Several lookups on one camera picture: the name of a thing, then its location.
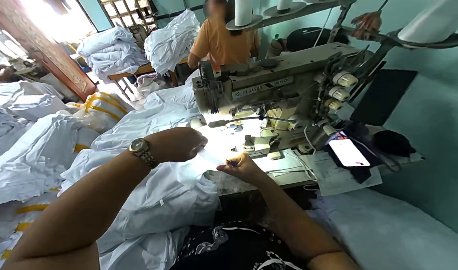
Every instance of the wristwatch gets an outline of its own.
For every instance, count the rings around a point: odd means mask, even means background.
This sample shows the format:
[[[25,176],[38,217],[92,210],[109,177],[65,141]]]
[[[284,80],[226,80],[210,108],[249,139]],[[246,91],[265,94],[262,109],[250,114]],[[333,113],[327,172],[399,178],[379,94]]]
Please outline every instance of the wristwatch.
[[[129,152],[140,157],[151,169],[157,167],[158,162],[149,151],[149,142],[143,138],[133,140],[129,145]]]

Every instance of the hand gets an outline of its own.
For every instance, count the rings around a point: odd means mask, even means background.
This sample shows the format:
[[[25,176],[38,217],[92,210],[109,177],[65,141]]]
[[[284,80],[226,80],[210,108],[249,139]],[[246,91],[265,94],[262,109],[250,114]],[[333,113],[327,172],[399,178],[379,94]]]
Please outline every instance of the hand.
[[[351,21],[352,24],[357,24],[356,30],[352,36],[358,40],[369,40],[372,34],[379,32],[381,28],[381,11],[368,12],[360,15]]]
[[[190,127],[175,127],[150,134],[144,138],[158,163],[185,162],[194,158],[208,139]]]
[[[217,170],[235,176],[256,187],[263,185],[268,180],[272,180],[254,163],[247,153],[242,153],[239,156],[229,159],[229,161],[237,163],[237,165],[235,167],[219,165]]]

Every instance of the black cloth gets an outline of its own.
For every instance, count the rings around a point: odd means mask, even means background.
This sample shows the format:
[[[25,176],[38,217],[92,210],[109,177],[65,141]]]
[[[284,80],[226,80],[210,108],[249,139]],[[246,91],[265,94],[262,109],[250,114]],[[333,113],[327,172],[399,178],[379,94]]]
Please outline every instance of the black cloth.
[[[298,52],[314,47],[314,43],[321,32],[320,27],[307,27],[293,31],[287,36],[286,49],[291,52]],[[321,37],[317,41],[317,46],[327,44],[331,30],[325,29],[322,31]],[[348,44],[347,36],[337,33],[334,42]]]
[[[305,265],[269,230],[234,221],[192,226],[171,270],[306,270]]]

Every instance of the watch face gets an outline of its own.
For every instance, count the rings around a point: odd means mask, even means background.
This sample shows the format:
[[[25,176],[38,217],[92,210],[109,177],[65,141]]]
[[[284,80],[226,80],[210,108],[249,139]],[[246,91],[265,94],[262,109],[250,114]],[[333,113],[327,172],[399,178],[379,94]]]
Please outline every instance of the watch face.
[[[144,146],[144,141],[142,139],[135,139],[130,143],[129,151],[138,152],[143,148],[143,146]]]

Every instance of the yellow tape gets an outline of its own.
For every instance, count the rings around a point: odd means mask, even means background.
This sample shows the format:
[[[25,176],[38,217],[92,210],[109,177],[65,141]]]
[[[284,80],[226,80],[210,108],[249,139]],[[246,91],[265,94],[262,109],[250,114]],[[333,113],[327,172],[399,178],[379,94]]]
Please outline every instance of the yellow tape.
[[[6,249],[6,251],[4,251],[2,256],[0,256],[0,258],[3,259],[3,260],[9,258],[9,256],[11,255],[12,251],[13,251],[12,249]]]
[[[101,107],[94,106],[94,105],[86,106],[86,108],[85,108],[86,114],[87,114],[88,109],[94,109],[96,111],[106,113],[106,114],[110,115],[112,118],[114,118],[118,122],[121,120],[119,116],[117,116],[117,115],[113,114],[112,112],[110,112],[110,111],[108,111],[106,109],[103,109]]]
[[[19,224],[17,224],[17,227],[16,227],[16,232],[22,232],[22,231],[25,231],[29,228],[29,226],[31,226],[32,222],[21,222]]]
[[[35,204],[35,205],[24,206],[24,207],[17,209],[16,213],[24,214],[24,213],[32,212],[32,211],[44,211],[44,209],[46,209],[48,205],[49,204]]]
[[[124,115],[127,114],[126,109],[124,109],[123,107],[117,105],[116,102],[111,101],[111,100],[109,100],[109,99],[107,99],[107,98],[105,98],[105,97],[98,96],[98,97],[94,98],[94,100],[102,100],[102,101],[105,101],[105,102],[109,103],[110,105],[112,105],[112,106],[118,108],[119,111],[121,111]]]
[[[84,144],[76,144],[76,146],[74,147],[74,153],[79,153],[81,152],[83,149],[88,149],[90,148],[89,146],[87,145],[84,145]]]
[[[111,94],[104,93],[104,92],[99,92],[99,94],[105,95],[105,96],[111,98],[113,101],[116,101],[121,107],[124,108],[124,105],[117,98],[113,97]]]

